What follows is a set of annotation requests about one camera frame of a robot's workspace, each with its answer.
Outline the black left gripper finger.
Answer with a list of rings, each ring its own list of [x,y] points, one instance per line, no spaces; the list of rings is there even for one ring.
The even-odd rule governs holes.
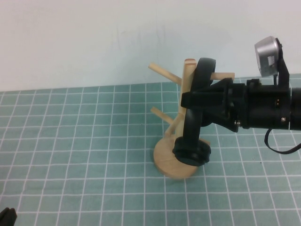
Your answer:
[[[0,212],[0,226],[14,226],[17,219],[16,210],[6,207]]]

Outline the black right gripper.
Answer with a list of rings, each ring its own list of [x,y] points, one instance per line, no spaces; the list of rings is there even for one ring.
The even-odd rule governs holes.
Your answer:
[[[247,125],[247,86],[225,78],[210,86],[217,92],[190,91],[182,94],[181,106],[195,110],[201,127],[212,123],[232,132]]]

